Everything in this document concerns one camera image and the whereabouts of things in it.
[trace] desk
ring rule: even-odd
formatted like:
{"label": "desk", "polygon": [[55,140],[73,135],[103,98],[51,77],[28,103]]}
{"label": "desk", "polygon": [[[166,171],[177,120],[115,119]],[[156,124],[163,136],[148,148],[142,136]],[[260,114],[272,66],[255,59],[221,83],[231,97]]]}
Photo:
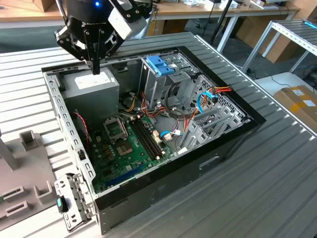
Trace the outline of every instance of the desk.
{"label": "desk", "polygon": [[[0,10],[0,29],[2,28],[19,28],[19,27],[38,27],[38,26],[61,26],[62,18],[59,14],[56,4],[53,4],[47,12],[35,12],[14,7],[5,7]],[[290,20],[299,11],[294,5],[280,7],[280,9],[262,10],[256,6],[230,9],[227,17],[231,17],[228,26],[222,36],[217,47],[222,52],[234,26],[240,16],[265,16],[265,15],[287,15],[286,20]],[[215,8],[212,11],[212,18],[219,18],[222,10]],[[206,10],[201,4],[199,6],[190,7],[184,3],[161,2],[158,4],[157,20],[175,20],[175,19],[193,19],[208,18],[210,11]]]}
{"label": "desk", "polygon": [[[224,56],[189,32],[126,41],[118,55],[182,45],[231,84],[267,122],[229,160],[118,225],[106,237],[314,237],[316,134]],[[53,108],[44,106],[50,99],[41,68],[77,61],[61,48],[0,55],[0,118],[6,112],[14,115],[11,131],[2,139],[15,139],[20,131],[28,129],[40,133],[56,178],[74,170]],[[68,234],[57,206],[0,232],[1,238],[52,236],[101,238],[94,220]]]}

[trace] metal table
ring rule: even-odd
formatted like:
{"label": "metal table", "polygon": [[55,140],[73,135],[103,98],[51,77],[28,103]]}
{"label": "metal table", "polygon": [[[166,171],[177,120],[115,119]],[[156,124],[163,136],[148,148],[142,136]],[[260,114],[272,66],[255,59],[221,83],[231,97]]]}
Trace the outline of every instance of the metal table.
{"label": "metal table", "polygon": [[[191,33],[128,41],[119,55],[187,46],[267,120],[228,161],[151,208],[118,225],[109,238],[310,238],[317,233],[316,134],[285,111],[204,40]],[[0,55],[3,140],[33,129],[44,140],[55,176],[73,169],[41,67],[77,60],[61,48]],[[57,207],[2,232],[0,237],[97,238],[91,221],[68,234]]]}
{"label": "metal table", "polygon": [[306,52],[299,58],[299,60],[294,64],[290,69],[290,72],[293,72],[297,66],[303,61],[303,59],[310,53],[317,56],[317,29],[306,25],[302,20],[281,20],[281,21],[271,21],[264,33],[260,37],[247,61],[241,68],[242,72],[246,72],[250,64],[256,57],[261,45],[266,40],[267,36],[270,34],[271,30],[274,29],[277,31],[277,34],[274,36],[267,49],[263,53],[263,57],[266,57],[267,53],[273,47],[280,34],[286,36],[288,39],[297,43],[299,46],[303,47]]}

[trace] yellow wire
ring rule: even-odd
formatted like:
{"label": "yellow wire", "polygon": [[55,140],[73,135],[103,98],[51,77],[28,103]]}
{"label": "yellow wire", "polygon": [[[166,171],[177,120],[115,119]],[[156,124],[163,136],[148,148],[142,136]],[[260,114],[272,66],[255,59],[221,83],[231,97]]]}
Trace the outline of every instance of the yellow wire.
{"label": "yellow wire", "polygon": [[134,109],[135,99],[136,99],[136,97],[133,97],[132,105],[128,110],[126,110],[126,112],[130,112]]}

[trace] white label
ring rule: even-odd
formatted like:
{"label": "white label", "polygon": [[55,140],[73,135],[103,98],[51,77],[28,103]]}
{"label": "white label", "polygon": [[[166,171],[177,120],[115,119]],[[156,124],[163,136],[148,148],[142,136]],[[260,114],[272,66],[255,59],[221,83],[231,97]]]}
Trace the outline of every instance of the white label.
{"label": "white label", "polygon": [[168,65],[168,67],[170,67],[170,68],[176,68],[176,67],[177,67],[177,65],[176,65],[176,64],[174,64],[174,63],[172,63],[172,64],[169,64],[169,65]]}
{"label": "white label", "polygon": [[301,90],[299,90],[299,89],[295,89],[295,90],[293,90],[293,92],[297,95],[297,96],[303,96],[303,95],[305,95]]}
{"label": "white label", "polygon": [[303,101],[309,107],[316,107],[315,103],[313,103],[311,100],[303,100]]}
{"label": "white label", "polygon": [[107,77],[105,72],[98,75],[84,75],[75,78],[75,83],[79,89],[90,88],[93,86],[110,83],[111,80]]}

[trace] metal shelf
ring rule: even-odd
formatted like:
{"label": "metal shelf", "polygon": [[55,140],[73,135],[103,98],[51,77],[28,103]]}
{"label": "metal shelf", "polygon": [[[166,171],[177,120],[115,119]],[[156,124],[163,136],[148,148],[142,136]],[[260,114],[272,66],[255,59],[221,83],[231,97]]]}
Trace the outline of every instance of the metal shelf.
{"label": "metal shelf", "polygon": [[[106,234],[108,238],[310,238],[317,233],[316,134],[230,61],[191,33],[125,42],[124,56],[186,46],[267,122],[228,161]],[[56,178],[73,173],[41,68],[77,62],[60,48],[0,55],[3,140],[32,128],[42,135]],[[1,122],[4,116],[10,121]],[[0,237],[100,238],[96,221],[68,234],[57,207],[0,232]]]}
{"label": "metal shelf", "polygon": [[261,45],[267,39],[268,35],[272,31],[272,29],[276,30],[278,33],[274,36],[273,40],[267,47],[263,56],[265,57],[269,50],[272,48],[280,34],[286,36],[291,41],[295,42],[299,46],[303,47],[306,52],[304,55],[296,62],[296,64],[290,70],[293,72],[295,68],[301,63],[301,61],[308,55],[308,53],[312,53],[317,56],[317,29],[306,25],[302,20],[281,20],[281,21],[271,21],[264,33],[260,37],[258,43],[254,47],[247,61],[243,65],[241,71],[246,72],[249,68],[250,64],[254,60],[257,55]]}

